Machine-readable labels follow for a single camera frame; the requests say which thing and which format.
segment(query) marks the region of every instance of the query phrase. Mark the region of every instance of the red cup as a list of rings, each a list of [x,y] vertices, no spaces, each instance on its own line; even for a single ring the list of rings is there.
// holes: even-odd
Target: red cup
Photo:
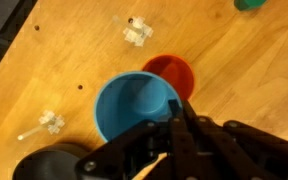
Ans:
[[[188,100],[194,90],[194,72],[190,64],[176,55],[159,55],[151,58],[142,68],[143,71],[154,73],[177,91],[182,100]]]

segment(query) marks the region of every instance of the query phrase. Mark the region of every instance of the green object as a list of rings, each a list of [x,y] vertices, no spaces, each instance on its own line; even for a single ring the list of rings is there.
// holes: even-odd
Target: green object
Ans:
[[[234,0],[235,7],[240,11],[258,8],[265,3],[266,0]]]

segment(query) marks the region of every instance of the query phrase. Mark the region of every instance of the table surface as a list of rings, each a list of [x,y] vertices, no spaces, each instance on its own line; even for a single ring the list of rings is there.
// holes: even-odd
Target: table surface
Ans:
[[[114,15],[144,17],[153,36],[135,47]],[[197,79],[190,103],[198,114],[288,140],[288,1],[239,12],[226,0],[40,0],[0,63],[0,179],[44,146],[102,145],[93,118],[100,88],[163,53],[191,63]],[[60,134],[18,141],[46,109],[65,118]]]

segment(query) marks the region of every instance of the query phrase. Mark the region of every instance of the wooden table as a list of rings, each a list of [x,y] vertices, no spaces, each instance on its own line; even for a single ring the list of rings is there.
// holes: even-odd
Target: wooden table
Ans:
[[[153,36],[134,47],[114,15],[145,17]],[[100,88],[161,53],[192,64],[190,102],[199,114],[288,140],[288,1],[239,12],[233,0],[40,0],[0,64],[0,179],[10,179],[18,161],[44,146],[102,145],[93,118]],[[45,109],[65,118],[60,134],[18,141]]]

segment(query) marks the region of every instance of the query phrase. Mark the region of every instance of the blue cup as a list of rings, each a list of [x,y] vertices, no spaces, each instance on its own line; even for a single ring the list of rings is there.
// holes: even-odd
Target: blue cup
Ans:
[[[171,110],[168,100],[181,100],[162,78],[143,71],[117,75],[101,89],[95,101],[97,130],[107,142],[144,119],[167,121]]]

